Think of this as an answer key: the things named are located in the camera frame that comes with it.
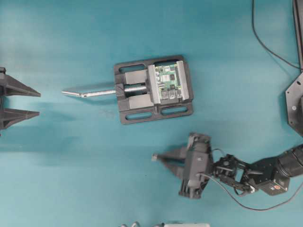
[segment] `teal surface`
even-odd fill
[[[298,62],[291,2],[256,0],[256,27],[270,48]],[[242,209],[214,183],[194,201],[179,197],[180,180],[151,162],[192,131],[247,162],[302,143],[287,125],[284,96],[299,70],[262,49],[250,15],[250,0],[1,0],[0,65],[42,97],[6,100],[41,115],[1,132],[0,226],[301,226],[303,192],[265,213]],[[189,63],[192,116],[125,126],[115,96],[61,95],[111,87],[116,63],[173,54]],[[239,200],[275,205],[302,180],[283,195]]]

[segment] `screw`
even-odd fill
[[[146,89],[147,89],[146,86],[127,87],[124,89],[124,92],[145,91]],[[112,90],[94,91],[94,92],[86,92],[86,93],[62,91],[62,93],[65,95],[87,98],[87,97],[95,97],[95,96],[112,95],[116,93],[116,90],[112,89]]]

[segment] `circuit board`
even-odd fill
[[[155,70],[160,99],[182,98],[177,64],[157,66]]]

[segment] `black wire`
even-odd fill
[[[279,203],[275,206],[272,206],[272,207],[268,207],[268,208],[265,208],[265,209],[255,209],[255,208],[251,208],[251,207],[247,207],[247,206],[244,206],[242,203],[240,203],[224,186],[223,184],[221,184],[219,181],[217,181],[216,179],[214,179],[213,177],[209,176],[209,175],[206,175],[206,174],[203,174],[203,173],[200,173],[201,175],[211,179],[212,181],[216,182],[227,194],[229,194],[229,196],[237,203],[239,204],[241,207],[245,208],[245,209],[248,209],[248,210],[253,210],[253,211],[257,211],[257,212],[264,212],[264,211],[268,211],[268,210],[272,210],[272,209],[275,209],[279,206],[282,206],[284,204],[287,204],[289,203],[291,200],[293,200],[293,198],[299,193],[299,191],[301,190],[301,188],[303,187],[303,183],[300,184],[300,186],[298,187],[298,189],[294,192],[294,194],[286,201],[282,202],[282,203]]]
[[[251,25],[252,25],[252,31],[255,34],[255,37],[257,38],[257,40],[259,41],[259,43],[261,44],[261,46],[267,50],[268,52],[270,52],[272,55],[276,56],[277,58],[281,59],[282,61],[284,61],[285,63],[289,64],[290,66],[296,68],[296,69],[300,69],[303,70],[302,68],[290,63],[289,61],[287,61],[286,59],[282,58],[281,56],[279,56],[278,54],[274,53],[272,50],[270,50],[267,46],[265,46],[265,44],[260,40],[256,29],[255,29],[255,0],[252,0],[252,6],[251,6]]]
[[[243,197],[243,196],[248,194],[247,192],[243,192],[243,193],[239,194],[235,187],[233,188],[233,190],[235,191],[236,195],[239,196],[239,197]]]
[[[214,152],[216,150],[220,151],[223,157],[226,156],[225,152],[222,151],[220,148],[213,149],[212,152]]]

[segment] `white object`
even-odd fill
[[[166,224],[164,227],[210,227],[209,224]]]

